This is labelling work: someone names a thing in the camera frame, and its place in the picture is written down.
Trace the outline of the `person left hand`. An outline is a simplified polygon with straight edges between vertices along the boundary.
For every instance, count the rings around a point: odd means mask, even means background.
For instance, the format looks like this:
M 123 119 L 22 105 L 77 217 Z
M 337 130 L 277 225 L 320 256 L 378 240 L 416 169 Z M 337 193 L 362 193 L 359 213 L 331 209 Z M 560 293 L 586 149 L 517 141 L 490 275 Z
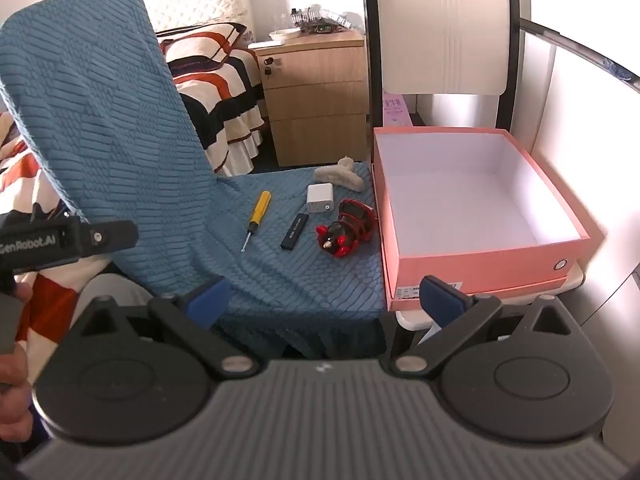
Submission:
M 12 297 L 1 295 L 1 440 L 6 442 L 26 442 L 32 435 L 28 359 L 16 341 L 23 306 L 31 296 L 26 283 L 17 283 Z

